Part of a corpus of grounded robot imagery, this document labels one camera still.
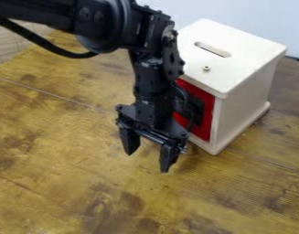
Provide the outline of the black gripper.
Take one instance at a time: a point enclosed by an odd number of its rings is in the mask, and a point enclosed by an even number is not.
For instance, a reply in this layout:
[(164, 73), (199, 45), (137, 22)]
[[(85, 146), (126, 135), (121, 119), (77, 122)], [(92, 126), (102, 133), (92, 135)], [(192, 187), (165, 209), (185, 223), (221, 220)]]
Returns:
[(136, 101), (132, 105), (118, 104), (114, 109), (118, 114), (116, 124), (124, 152), (130, 155), (136, 151), (141, 137), (161, 144), (160, 171), (166, 173), (177, 161), (178, 153), (185, 152), (188, 131), (178, 125), (169, 112), (145, 101)]

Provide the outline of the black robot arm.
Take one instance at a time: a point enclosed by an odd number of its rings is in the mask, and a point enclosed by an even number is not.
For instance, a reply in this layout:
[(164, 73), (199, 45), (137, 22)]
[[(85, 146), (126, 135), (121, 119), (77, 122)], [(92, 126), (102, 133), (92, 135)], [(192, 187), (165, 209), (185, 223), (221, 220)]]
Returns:
[[(58, 48), (21, 27), (19, 20), (74, 35), (88, 51)], [(188, 139), (188, 130), (173, 119), (176, 108), (188, 104), (188, 94), (176, 84), (184, 61), (170, 16), (134, 0), (0, 0), (0, 26), (66, 58), (86, 59), (118, 48), (128, 50), (134, 103), (116, 107), (121, 145), (132, 154), (141, 138), (160, 144), (160, 171), (165, 173)]]

